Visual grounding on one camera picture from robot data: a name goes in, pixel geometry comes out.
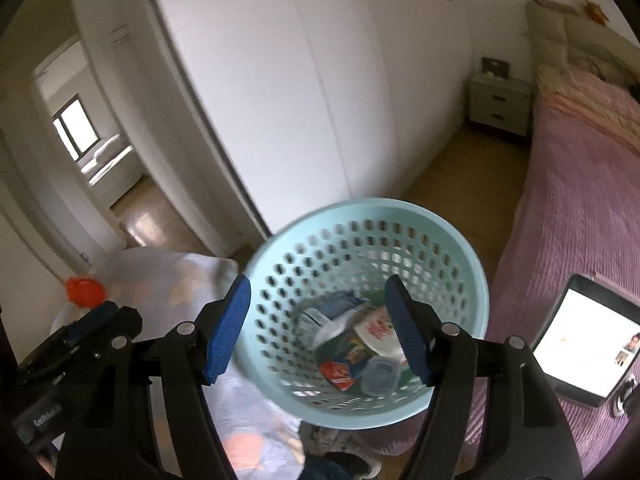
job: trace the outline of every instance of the wooden floor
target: wooden floor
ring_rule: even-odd
[[[453,224],[471,243],[491,282],[509,239],[522,193],[529,148],[495,130],[464,124],[402,197]],[[150,178],[112,207],[141,245],[210,254]],[[251,250],[239,251],[243,264]],[[410,451],[382,457],[381,480],[397,480]]]

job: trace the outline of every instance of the window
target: window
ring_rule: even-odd
[[[100,140],[77,95],[53,116],[53,125],[73,160],[82,158]]]

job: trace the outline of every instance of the basket rim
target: basket rim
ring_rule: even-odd
[[[252,274],[255,272],[255,268],[263,255],[269,251],[272,246],[279,243],[291,228],[302,224],[309,218],[320,213],[358,205],[395,207],[414,212],[421,216],[425,216],[435,224],[439,225],[439,227],[443,228],[454,239],[455,243],[460,246],[468,257],[469,265],[472,267],[473,271],[472,280],[479,300],[478,315],[476,317],[473,330],[471,331],[471,335],[478,339],[484,339],[489,323],[489,288],[484,275],[484,269],[482,268],[478,255],[466,238],[463,237],[463,235],[444,218],[436,215],[436,213],[429,211],[428,209],[409,202],[404,202],[403,200],[397,200],[394,198],[359,198],[344,202],[337,202],[329,206],[315,209],[285,225],[276,234],[265,241],[247,264],[244,270],[244,275],[251,280]],[[368,411],[363,415],[359,414],[359,412],[350,412],[348,411],[348,408],[345,408],[343,411],[337,410],[336,413],[327,412],[325,410],[309,406],[306,402],[303,402],[302,399],[304,399],[304,397],[286,397],[285,402],[285,396],[282,394],[281,389],[268,381],[263,380],[262,374],[264,371],[261,370],[253,360],[248,358],[248,348],[250,345],[247,337],[248,336],[246,336],[245,331],[242,330],[238,336],[238,341],[234,349],[234,359],[241,370],[268,399],[278,405],[285,412],[297,416],[310,424],[316,424],[326,428],[335,428],[338,430],[366,430],[369,428],[378,428],[381,426],[388,426],[389,424],[405,420],[410,416],[417,415],[417,413],[426,410],[431,402],[433,388],[425,389],[424,393],[416,399],[402,406],[398,406],[397,408],[379,413]]]

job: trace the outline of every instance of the metal screw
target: metal screw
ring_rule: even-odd
[[[442,331],[447,335],[455,336],[460,333],[460,327],[455,323],[445,323],[442,326]]]
[[[129,341],[127,340],[127,338],[125,336],[119,335],[119,336],[114,337],[111,340],[111,346],[113,348],[115,348],[116,350],[120,350],[121,348],[124,348],[127,345],[127,342],[129,342]]]
[[[180,335],[189,335],[196,330],[196,326],[191,321],[185,321],[184,323],[180,323],[176,330]]]
[[[519,336],[512,335],[509,338],[509,344],[514,348],[517,348],[518,350],[520,350],[521,348],[524,348],[524,339]]]

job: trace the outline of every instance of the nightstand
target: nightstand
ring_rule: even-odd
[[[531,85],[520,79],[476,74],[469,80],[469,119],[526,136],[531,114]]]

